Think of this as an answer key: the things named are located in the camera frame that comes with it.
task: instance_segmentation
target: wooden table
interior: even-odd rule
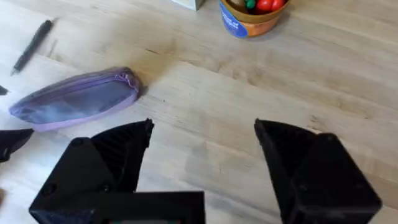
[[[84,72],[125,65],[148,85],[135,105],[47,133],[0,166],[0,223],[27,212],[67,144],[152,118],[139,190],[205,190],[208,223],[280,223],[256,118],[333,132],[398,220],[398,4],[295,0],[279,25],[241,40],[217,0],[198,12],[164,0],[0,0],[0,128],[27,125],[7,112],[23,96]],[[20,74],[9,72],[46,19],[59,17]]]

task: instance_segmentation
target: zipper pull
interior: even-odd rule
[[[127,82],[131,88],[135,88],[136,89],[136,87],[131,84],[131,81],[130,81],[130,78],[129,78],[129,74],[127,74],[126,72],[122,72],[121,74],[120,73],[116,74],[116,78]]]

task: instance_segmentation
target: purple pencil case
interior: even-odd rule
[[[36,131],[49,131],[101,118],[132,105],[141,82],[127,67],[77,75],[21,99],[10,109]]]

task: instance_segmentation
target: black object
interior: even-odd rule
[[[284,224],[365,224],[382,202],[334,134],[256,120]]]
[[[41,224],[170,220],[204,224],[203,192],[136,192],[154,124],[126,124],[74,139],[44,183],[30,214]]]
[[[0,96],[7,95],[8,90],[4,88],[3,86],[0,86]]]
[[[35,35],[33,36],[30,44],[27,46],[22,56],[19,57],[17,63],[14,65],[14,69],[11,75],[20,72],[24,68],[26,63],[30,60],[32,55],[36,52],[40,44],[43,42],[47,34],[50,32],[52,25],[53,22],[47,20],[39,27],[39,29],[36,31]]]
[[[33,132],[33,129],[0,131],[0,162],[8,161],[11,153],[20,149]]]

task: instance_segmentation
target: red tomato toy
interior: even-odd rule
[[[284,4],[284,0],[258,0],[256,9],[262,13],[271,12],[280,9]]]

